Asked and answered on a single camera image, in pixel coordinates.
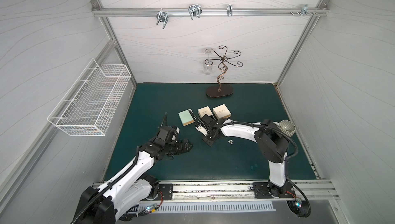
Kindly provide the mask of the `small cream jewelry box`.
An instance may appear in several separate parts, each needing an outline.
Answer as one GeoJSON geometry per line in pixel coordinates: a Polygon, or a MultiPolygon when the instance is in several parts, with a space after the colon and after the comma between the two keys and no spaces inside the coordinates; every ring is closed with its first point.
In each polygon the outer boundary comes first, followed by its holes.
{"type": "Polygon", "coordinates": [[[214,116],[209,106],[198,109],[198,114],[200,118],[204,117],[205,115],[209,117],[214,116]]]}

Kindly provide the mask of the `large cream drawer jewelry box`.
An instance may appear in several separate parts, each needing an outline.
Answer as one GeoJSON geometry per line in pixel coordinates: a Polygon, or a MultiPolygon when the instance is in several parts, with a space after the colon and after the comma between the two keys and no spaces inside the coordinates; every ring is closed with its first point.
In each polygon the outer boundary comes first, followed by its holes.
{"type": "Polygon", "coordinates": [[[213,108],[213,114],[217,119],[227,119],[231,117],[231,112],[225,104],[213,108]]]}

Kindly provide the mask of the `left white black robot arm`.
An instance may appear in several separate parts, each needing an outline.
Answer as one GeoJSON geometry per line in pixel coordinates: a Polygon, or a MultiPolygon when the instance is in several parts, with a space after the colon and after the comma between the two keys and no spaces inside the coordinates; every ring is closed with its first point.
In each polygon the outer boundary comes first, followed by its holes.
{"type": "Polygon", "coordinates": [[[188,139],[151,139],[136,148],[133,160],[98,188],[88,187],[82,194],[72,224],[114,224],[139,201],[157,195],[158,180],[147,174],[165,156],[188,153],[188,139]]]}

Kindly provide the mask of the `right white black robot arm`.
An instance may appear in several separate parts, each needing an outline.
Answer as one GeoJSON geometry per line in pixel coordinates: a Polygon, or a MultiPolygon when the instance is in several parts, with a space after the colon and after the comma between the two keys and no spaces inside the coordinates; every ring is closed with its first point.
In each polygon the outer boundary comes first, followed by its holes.
{"type": "Polygon", "coordinates": [[[298,152],[292,138],[270,121],[262,123],[238,122],[231,119],[214,118],[205,115],[195,119],[195,128],[203,134],[202,140],[212,146],[221,137],[235,137],[255,142],[269,164],[269,180],[265,187],[255,188],[257,194],[273,198],[292,197],[291,182],[288,177],[289,161],[298,152]]]}

